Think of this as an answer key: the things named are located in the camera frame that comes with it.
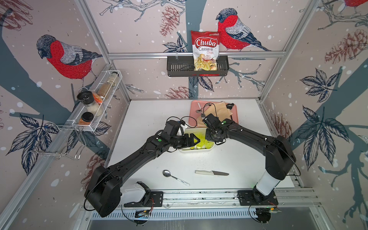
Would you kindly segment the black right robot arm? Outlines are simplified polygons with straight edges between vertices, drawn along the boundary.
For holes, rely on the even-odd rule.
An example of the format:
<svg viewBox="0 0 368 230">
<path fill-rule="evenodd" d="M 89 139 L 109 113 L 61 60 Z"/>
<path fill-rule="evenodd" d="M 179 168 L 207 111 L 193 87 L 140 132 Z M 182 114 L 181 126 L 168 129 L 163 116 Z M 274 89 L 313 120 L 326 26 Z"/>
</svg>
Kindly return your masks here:
<svg viewBox="0 0 368 230">
<path fill-rule="evenodd" d="M 236 140 L 265 156 L 265 173 L 252 191 L 253 200 L 260 202 L 271 196 L 275 187 L 284 180 L 296 164 L 296 157 L 286 138 L 266 136 L 247 129 L 230 119 L 220 121 L 213 114 L 203 118 L 206 139 L 222 144 L 226 139 Z"/>
</svg>

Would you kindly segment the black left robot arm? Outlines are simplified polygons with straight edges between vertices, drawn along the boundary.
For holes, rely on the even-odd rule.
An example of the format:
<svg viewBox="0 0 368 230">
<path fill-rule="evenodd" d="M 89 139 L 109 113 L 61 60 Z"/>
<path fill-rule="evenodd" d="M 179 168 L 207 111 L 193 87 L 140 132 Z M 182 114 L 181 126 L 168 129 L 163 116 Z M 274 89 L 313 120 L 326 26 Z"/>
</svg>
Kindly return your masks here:
<svg viewBox="0 0 368 230">
<path fill-rule="evenodd" d="M 85 200 L 101 217 L 108 216 L 120 203 L 120 188 L 137 170 L 171 147 L 184 149 L 200 143 L 195 134 L 178 135 L 179 130 L 183 130 L 181 123 L 169 120 L 163 130 L 147 138 L 142 147 L 125 159 L 107 168 L 96 168 L 84 194 Z"/>
</svg>

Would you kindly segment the yellow shuttlecock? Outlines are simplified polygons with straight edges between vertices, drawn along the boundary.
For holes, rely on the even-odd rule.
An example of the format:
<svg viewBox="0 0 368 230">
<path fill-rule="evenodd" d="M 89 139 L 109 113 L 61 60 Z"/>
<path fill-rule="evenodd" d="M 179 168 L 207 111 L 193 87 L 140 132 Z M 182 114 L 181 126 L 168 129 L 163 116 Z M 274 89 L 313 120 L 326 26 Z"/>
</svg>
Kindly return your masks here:
<svg viewBox="0 0 368 230">
<path fill-rule="evenodd" d="M 205 134 L 203 133 L 198 133 L 197 137 L 200 139 L 200 142 L 196 145 L 197 149 L 206 149 L 206 138 L 205 138 Z"/>
</svg>

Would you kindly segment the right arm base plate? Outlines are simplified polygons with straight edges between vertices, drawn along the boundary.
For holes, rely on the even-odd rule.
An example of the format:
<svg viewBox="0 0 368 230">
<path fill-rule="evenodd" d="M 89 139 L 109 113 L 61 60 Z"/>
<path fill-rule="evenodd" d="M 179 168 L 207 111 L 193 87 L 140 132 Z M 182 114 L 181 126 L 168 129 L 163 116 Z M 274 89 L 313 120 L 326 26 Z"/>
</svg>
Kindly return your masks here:
<svg viewBox="0 0 368 230">
<path fill-rule="evenodd" d="M 238 190 L 237 198 L 240 206 L 278 206 L 278 200 L 274 191 L 269 195 L 263 195 L 255 189 Z"/>
</svg>

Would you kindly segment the white plastic storage box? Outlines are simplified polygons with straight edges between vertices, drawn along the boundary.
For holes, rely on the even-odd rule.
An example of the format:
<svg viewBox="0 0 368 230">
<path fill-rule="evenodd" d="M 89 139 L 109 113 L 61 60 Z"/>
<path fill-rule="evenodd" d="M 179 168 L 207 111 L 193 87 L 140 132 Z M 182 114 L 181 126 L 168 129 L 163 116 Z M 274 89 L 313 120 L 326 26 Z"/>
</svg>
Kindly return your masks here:
<svg viewBox="0 0 368 230">
<path fill-rule="evenodd" d="M 194 133 L 196 136 L 198 135 L 198 133 L 203 133 L 203 134 L 205 134 L 205 138 L 206 138 L 206 128 L 205 127 L 188 128 L 188 129 L 185 130 L 185 134 L 190 134 L 190 133 Z M 191 148 L 180 149 L 179 151 L 181 153 L 208 152 L 208 151 L 212 150 L 214 148 L 214 146 L 215 146 L 214 142 L 207 141 L 206 149 L 197 149 L 196 146 L 194 146 L 194 147 L 191 147 Z"/>
</svg>

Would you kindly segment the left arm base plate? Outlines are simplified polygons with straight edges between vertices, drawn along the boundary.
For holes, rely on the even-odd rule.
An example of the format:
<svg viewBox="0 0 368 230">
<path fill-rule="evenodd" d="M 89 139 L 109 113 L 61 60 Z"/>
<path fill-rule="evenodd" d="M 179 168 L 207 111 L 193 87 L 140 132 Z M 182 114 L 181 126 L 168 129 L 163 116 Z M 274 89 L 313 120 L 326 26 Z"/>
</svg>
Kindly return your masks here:
<svg viewBox="0 0 368 230">
<path fill-rule="evenodd" d="M 163 206 L 163 192 L 153 191 L 146 193 L 139 202 L 130 202 L 123 205 L 125 208 L 151 208 Z"/>
</svg>

